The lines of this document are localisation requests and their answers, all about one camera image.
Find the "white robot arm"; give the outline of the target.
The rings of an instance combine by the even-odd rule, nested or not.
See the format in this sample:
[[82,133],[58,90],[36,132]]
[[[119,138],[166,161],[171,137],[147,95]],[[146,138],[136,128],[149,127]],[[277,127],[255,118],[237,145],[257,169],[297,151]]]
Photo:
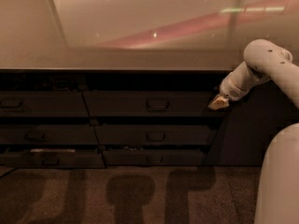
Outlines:
[[[244,61],[220,84],[211,110],[241,100],[271,80],[299,108],[299,66],[292,54],[276,44],[256,39],[244,49]],[[260,175],[254,224],[299,224],[299,124],[281,130],[268,146]]]

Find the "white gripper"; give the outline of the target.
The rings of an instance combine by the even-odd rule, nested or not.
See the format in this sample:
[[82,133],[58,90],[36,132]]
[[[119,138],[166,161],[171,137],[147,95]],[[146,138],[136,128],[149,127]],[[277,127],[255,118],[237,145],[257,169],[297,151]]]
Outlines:
[[208,105],[211,110],[219,110],[229,106],[229,101],[236,102],[246,96],[249,91],[238,88],[229,74],[220,85],[220,95],[217,95]]

